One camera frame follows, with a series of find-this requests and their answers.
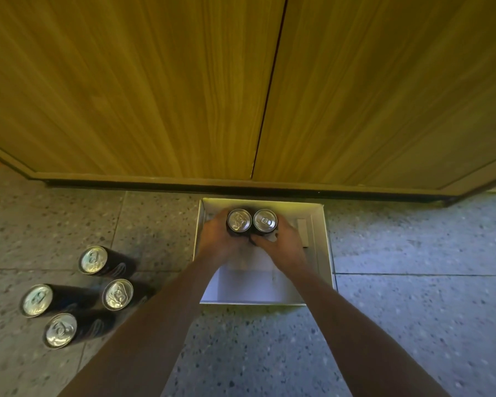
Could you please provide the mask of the person's right hand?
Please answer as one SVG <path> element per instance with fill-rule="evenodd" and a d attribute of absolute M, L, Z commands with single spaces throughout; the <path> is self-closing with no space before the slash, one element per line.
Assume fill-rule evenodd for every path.
<path fill-rule="evenodd" d="M 272 251 L 266 251 L 274 265 L 288 278 L 305 273 L 309 264 L 304 253 L 303 243 L 298 233 L 286 218 L 277 214 L 278 228 Z"/>

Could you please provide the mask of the person's left hand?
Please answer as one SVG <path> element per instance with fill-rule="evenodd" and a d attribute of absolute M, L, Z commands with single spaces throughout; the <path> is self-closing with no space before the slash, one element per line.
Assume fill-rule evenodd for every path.
<path fill-rule="evenodd" d="M 227 248 L 226 218 L 228 209 L 221 210 L 211 220 L 204 223 L 199 238 L 196 260 L 218 269 L 225 264 L 239 249 Z"/>

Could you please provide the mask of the black drink can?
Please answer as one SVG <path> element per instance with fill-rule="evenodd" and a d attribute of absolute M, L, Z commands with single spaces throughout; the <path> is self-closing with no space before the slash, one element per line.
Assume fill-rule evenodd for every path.
<path fill-rule="evenodd" d="M 101 294 L 101 303 L 108 311 L 116 312 L 139 307 L 155 293 L 156 290 L 145 282 L 120 278 L 105 287 Z"/>
<path fill-rule="evenodd" d="M 99 293 L 90 288 L 38 284 L 20 298 L 19 311 L 26 318 L 37 318 L 94 307 Z"/>
<path fill-rule="evenodd" d="M 56 350 L 108 334 L 114 328 L 116 315 L 107 310 L 73 310 L 53 316 L 44 327 L 42 341 Z"/>
<path fill-rule="evenodd" d="M 231 210 L 226 218 L 226 231 L 232 237 L 248 238 L 251 234 L 253 218 L 244 208 Z"/>
<path fill-rule="evenodd" d="M 265 237 L 274 233 L 277 228 L 278 217 L 272 210 L 262 208 L 252 215 L 252 234 Z"/>
<path fill-rule="evenodd" d="M 80 273 L 111 279 L 129 278 L 137 266 L 133 258 L 104 246 L 90 246 L 78 259 Z"/>

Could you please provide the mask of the person's left forearm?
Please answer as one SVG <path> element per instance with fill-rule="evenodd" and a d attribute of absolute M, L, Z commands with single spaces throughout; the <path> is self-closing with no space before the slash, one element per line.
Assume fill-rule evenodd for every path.
<path fill-rule="evenodd" d="M 231 252 L 208 247 L 130 315 L 58 397 L 161 395 L 202 296 Z"/>

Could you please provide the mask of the person's right forearm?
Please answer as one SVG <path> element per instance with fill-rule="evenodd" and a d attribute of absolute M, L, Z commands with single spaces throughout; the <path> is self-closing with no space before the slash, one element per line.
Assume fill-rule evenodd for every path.
<path fill-rule="evenodd" d="M 388 333 L 307 266 L 284 271 L 316 321 L 353 397 L 451 397 Z"/>

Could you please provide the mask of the white cardboard box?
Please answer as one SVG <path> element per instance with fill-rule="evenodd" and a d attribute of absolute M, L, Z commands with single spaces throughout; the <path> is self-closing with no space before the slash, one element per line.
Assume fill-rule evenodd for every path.
<path fill-rule="evenodd" d="M 202 198 L 199 202 L 193 256 L 199 250 L 200 235 L 206 221 L 227 208 L 258 211 L 268 208 L 282 214 L 300 233 L 304 252 L 312 269 L 336 289 L 330 237 L 324 206 L 316 203 L 276 200 Z M 287 277 L 273 264 L 268 254 L 251 243 L 243 244 L 213 275 L 203 297 L 203 305 L 286 305 L 304 306 L 304 301 Z"/>

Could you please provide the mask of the wooden cabinet door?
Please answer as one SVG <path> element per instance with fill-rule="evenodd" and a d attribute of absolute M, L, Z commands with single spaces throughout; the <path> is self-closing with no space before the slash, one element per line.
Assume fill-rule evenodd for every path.
<path fill-rule="evenodd" d="M 496 0 L 287 0 L 253 180 L 438 195 L 496 180 Z"/>
<path fill-rule="evenodd" d="M 0 149 L 41 173 L 251 180 L 287 0 L 0 0 Z"/>

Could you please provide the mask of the wooden cabinet base frame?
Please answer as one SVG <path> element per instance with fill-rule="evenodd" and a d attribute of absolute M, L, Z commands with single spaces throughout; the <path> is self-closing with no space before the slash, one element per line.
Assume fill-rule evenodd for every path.
<path fill-rule="evenodd" d="M 288 184 L 253 180 L 41 173 L 27 167 L 2 149 L 0 149 L 0 164 L 11 168 L 27 180 L 42 181 L 48 187 L 233 195 L 279 200 L 291 198 L 404 203 L 437 202 L 446 207 L 496 188 L 496 160 L 437 191 L 327 184 Z"/>

